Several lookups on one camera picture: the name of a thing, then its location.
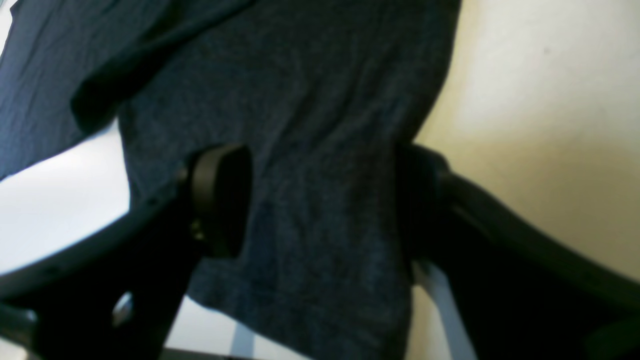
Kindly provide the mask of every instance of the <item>t-shirt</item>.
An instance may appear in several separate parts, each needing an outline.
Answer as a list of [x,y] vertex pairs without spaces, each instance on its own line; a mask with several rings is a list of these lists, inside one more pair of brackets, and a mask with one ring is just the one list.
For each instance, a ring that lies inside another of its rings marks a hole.
[[459,0],[22,0],[0,174],[120,120],[132,207],[217,143],[253,153],[239,258],[188,295],[316,359],[400,359],[394,149],[444,82]]

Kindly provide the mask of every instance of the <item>white floor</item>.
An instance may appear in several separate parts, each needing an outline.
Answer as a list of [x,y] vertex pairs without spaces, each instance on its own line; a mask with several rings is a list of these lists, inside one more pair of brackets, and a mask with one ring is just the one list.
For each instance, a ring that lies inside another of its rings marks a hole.
[[[3,7],[0,39],[8,20]],[[636,0],[467,0],[451,73],[416,141],[565,245],[640,279],[638,38]],[[127,211],[119,141],[112,127],[0,184],[0,228],[11,234],[0,273]],[[407,359],[473,359],[446,277],[434,269],[422,281],[434,295],[414,289]],[[240,335],[185,300],[168,346],[229,354]],[[256,358],[300,358],[250,336]],[[0,341],[0,359],[20,351]]]

